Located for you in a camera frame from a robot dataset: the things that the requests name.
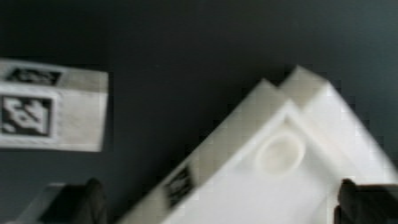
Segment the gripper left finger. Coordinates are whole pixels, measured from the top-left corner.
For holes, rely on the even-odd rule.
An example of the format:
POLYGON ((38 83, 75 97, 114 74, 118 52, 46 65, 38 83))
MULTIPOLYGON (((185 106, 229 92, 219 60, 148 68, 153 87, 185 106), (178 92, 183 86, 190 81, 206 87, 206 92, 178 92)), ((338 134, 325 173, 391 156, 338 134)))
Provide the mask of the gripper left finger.
POLYGON ((109 224, 98 179, 91 178, 80 185, 52 183, 16 218, 16 224, 109 224))

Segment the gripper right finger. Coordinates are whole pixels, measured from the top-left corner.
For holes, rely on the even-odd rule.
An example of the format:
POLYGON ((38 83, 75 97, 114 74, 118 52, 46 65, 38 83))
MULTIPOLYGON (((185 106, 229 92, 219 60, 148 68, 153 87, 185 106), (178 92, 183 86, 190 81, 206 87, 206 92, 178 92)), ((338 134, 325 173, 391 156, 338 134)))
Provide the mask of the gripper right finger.
POLYGON ((334 224, 398 224, 398 184, 341 181, 334 224))

